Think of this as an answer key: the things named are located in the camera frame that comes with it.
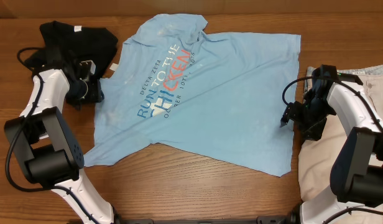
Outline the light blue printed t-shirt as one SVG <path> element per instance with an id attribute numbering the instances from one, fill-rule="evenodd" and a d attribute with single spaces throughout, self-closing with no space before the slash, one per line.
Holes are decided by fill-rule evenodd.
<path id="1" fill-rule="evenodd" d="M 280 177 L 293 127 L 283 89 L 298 76 L 295 34 L 207 34 L 201 15 L 159 14 L 122 44 L 101 80 L 87 166 L 111 166 L 155 143 Z"/>

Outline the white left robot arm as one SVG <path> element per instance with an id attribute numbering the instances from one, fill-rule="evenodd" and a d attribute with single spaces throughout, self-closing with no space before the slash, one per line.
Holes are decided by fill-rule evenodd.
<path id="1" fill-rule="evenodd" d="M 100 196 L 84 171 L 84 156 L 62 116 L 66 94 L 74 86 L 70 71 L 62 64 L 44 65 L 33 72 L 34 87 L 18 118 L 6 121 L 4 132 L 10 143 L 5 173 L 17 190 L 9 163 L 15 157 L 34 192 L 50 190 L 81 218 L 83 223 L 120 223 L 114 207 Z"/>

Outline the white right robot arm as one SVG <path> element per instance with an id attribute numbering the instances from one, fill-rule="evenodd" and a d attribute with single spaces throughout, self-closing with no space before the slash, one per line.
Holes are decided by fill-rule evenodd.
<path id="1" fill-rule="evenodd" d="M 328 115 L 338 116 L 347 139 L 331 168 L 330 184 L 281 223 L 333 223 L 345 214 L 383 204 L 383 120 L 374 111 L 357 75 L 321 65 L 309 77 L 304 102 L 287 103 L 281 126 L 294 121 L 305 140 L 321 139 Z"/>

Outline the beige shorts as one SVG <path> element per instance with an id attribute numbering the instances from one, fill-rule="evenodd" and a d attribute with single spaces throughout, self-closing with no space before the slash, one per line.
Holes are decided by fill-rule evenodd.
<path id="1" fill-rule="evenodd" d="M 383 65 L 339 72 L 359 76 L 367 101 L 383 121 Z M 298 156 L 298 182 L 303 200 L 301 223 L 323 223 L 347 207 L 358 206 L 356 203 L 338 203 L 330 189 L 331 168 L 346 139 L 347 134 L 339 118 L 329 115 L 321 139 L 306 140 L 302 144 Z"/>

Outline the black folded t-shirt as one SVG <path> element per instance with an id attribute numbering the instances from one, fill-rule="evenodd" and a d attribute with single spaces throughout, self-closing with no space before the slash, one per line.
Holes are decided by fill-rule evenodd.
<path id="1" fill-rule="evenodd" d="M 41 24 L 39 31 L 45 46 L 34 47 L 35 52 L 24 61 L 31 70 L 54 64 L 67 76 L 76 63 L 92 60 L 97 76 L 102 78 L 117 52 L 118 38 L 106 28 L 52 21 Z"/>

